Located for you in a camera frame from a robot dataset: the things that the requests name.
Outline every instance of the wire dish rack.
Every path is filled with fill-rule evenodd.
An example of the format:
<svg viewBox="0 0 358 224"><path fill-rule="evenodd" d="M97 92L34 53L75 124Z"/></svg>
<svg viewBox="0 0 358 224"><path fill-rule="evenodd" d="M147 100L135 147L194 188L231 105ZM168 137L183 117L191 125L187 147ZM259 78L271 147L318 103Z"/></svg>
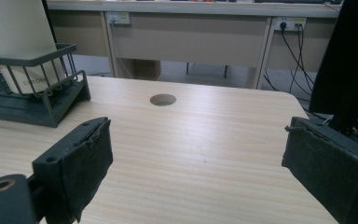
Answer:
<svg viewBox="0 0 358 224"><path fill-rule="evenodd" d="M0 58L0 68L7 69L17 88L17 92L13 92L0 71L0 119L56 128L74 101L90 100L86 73L76 71L72 57L76 45L56 44L56 47L56 51L32 60ZM46 64L53 67L55 74L47 74ZM22 92L12 72L14 66L23 70L32 93ZM35 90L29 76L28 70L35 67L40 68L47 80L47 87L43 91ZM63 74L59 75L57 71L63 71ZM50 76L54 76L54 82L48 81Z"/></svg>

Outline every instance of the floor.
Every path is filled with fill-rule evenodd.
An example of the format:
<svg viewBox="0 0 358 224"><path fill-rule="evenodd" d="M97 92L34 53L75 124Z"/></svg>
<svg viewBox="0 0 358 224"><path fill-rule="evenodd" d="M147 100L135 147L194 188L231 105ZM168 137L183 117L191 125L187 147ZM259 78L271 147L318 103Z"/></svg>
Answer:
<svg viewBox="0 0 358 224"><path fill-rule="evenodd" d="M76 68L85 70L91 76L111 77L107 58L74 55ZM161 62L161 73L158 81L190 83L199 85L244 88L247 76L246 67L229 66L227 78L224 78L224 65L190 63L186 73L186 63ZM311 80L315 73L307 73ZM305 79L304 73L297 72L296 82L293 82L291 71L268 69L264 73L269 82L263 77L261 90L285 91L293 94L305 109L308 108L312 83Z"/></svg>

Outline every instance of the wooden desk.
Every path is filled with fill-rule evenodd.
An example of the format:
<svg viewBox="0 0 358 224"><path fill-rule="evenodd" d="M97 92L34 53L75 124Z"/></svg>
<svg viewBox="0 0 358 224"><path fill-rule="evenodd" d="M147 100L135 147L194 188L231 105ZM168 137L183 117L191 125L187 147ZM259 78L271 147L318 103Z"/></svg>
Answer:
<svg viewBox="0 0 358 224"><path fill-rule="evenodd" d="M82 223L335 223L281 167L292 116L286 93L89 77L91 101L56 129L0 120L0 176L75 126L107 116L115 161ZM150 97L168 93L173 105Z"/></svg>

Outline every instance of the electrical outlet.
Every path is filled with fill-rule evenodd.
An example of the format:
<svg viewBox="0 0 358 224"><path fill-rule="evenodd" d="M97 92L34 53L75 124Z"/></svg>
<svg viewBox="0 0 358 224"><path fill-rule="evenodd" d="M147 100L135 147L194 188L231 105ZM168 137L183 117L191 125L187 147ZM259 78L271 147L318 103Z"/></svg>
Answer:
<svg viewBox="0 0 358 224"><path fill-rule="evenodd" d="M107 19L111 24L131 24L129 12L108 12Z"/></svg>
<svg viewBox="0 0 358 224"><path fill-rule="evenodd" d="M278 17L277 22L275 23L275 30L281 30L281 23L286 22L286 28L284 31L298 31L298 25L301 25L302 28L305 28L305 22L307 18L299 17Z"/></svg>

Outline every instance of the black cable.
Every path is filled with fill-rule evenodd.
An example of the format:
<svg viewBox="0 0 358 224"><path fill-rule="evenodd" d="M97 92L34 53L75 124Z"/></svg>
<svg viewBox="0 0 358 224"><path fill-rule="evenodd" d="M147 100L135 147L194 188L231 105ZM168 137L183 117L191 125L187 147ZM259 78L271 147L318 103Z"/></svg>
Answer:
<svg viewBox="0 0 358 224"><path fill-rule="evenodd" d="M335 10L336 12L339 12L339 10L336 10L335 8L333 8L333 7L330 7L331 9L333 9L333 10Z"/></svg>
<svg viewBox="0 0 358 224"><path fill-rule="evenodd" d="M289 92L291 92L292 90L292 87L293 87L293 83L295 82L297 84L297 86L303 91L305 92L306 94L310 95L309 92L307 92L306 90L304 90L304 88L296 81L296 73L298 71L298 67L300 67L302 69L302 71L304 72L304 74L306 74L306 76L308 75L305 71L304 71L304 66L300 63L300 61L297 60L295 54L293 53L292 51L292 48L290 48L290 45L289 43L287 42L285 36L284 36L284 29L285 29L285 22L282 22L281 23L281 31L282 31L282 38L283 38L283 41L285 42L287 48L289 48L293 58L295 59L296 61L296 71L295 73L293 74L293 72L291 71L291 75L292 75L292 83L290 85L290 89L289 89ZM299 51L299 56L298 58L301 59L302 61L302 48L303 48L303 43L304 43L304 35L301 36L301 39L300 39L300 32L299 32L299 29L298 29L298 44L299 44L299 48L300 48L300 51Z"/></svg>
<svg viewBox="0 0 358 224"><path fill-rule="evenodd" d="M275 91L279 91L278 89L276 89L273 85L272 85L272 82L271 80L269 80L269 73L267 73L267 69L265 70L265 75L264 75L264 78L266 79L267 83L270 85L270 87L275 90Z"/></svg>
<svg viewBox="0 0 358 224"><path fill-rule="evenodd" d="M299 98L299 97L296 97L296 98L297 98L297 100L304 101L304 102L309 102L310 101L310 100Z"/></svg>
<svg viewBox="0 0 358 224"><path fill-rule="evenodd" d="M299 24L297 26L297 30L299 33L301 33L301 44L298 43L300 45L300 55L301 55L301 64L302 66L304 67L304 61L303 61L303 58L302 58L302 49L303 49L303 46L304 46L304 27L302 26L302 24ZM307 80L307 84L308 84L308 87L310 88L310 91L312 91L312 87L310 86L310 83L309 81L312 83L312 86L315 84L312 80L312 78L310 78L310 76L308 75L308 73L306 73L304 71L304 76L305 76L305 79Z"/></svg>
<svg viewBox="0 0 358 224"><path fill-rule="evenodd" d="M304 108L304 106L302 106L302 108L304 109L304 111L306 111L307 113L311 114L312 116L318 118L318 119L322 119L322 120L327 120L327 118L324 118L318 114L315 114L313 112L310 112L307 108Z"/></svg>
<svg viewBox="0 0 358 224"><path fill-rule="evenodd" d="M301 62L296 58L295 54L294 54L293 51L292 51L292 48L290 48L290 45L289 45L289 43L287 42L286 37L284 36L284 29L285 29L285 27L286 27L285 22L282 22L282 23L281 23L282 39L283 39L284 43L286 44L287 48L289 48L289 51L290 51L290 53L292 54L293 59L296 61L296 64L301 68L301 70L302 70L302 72L304 73L304 75L311 80L310 76L307 74L307 71L306 71L305 68L304 68L304 63L301 63Z"/></svg>

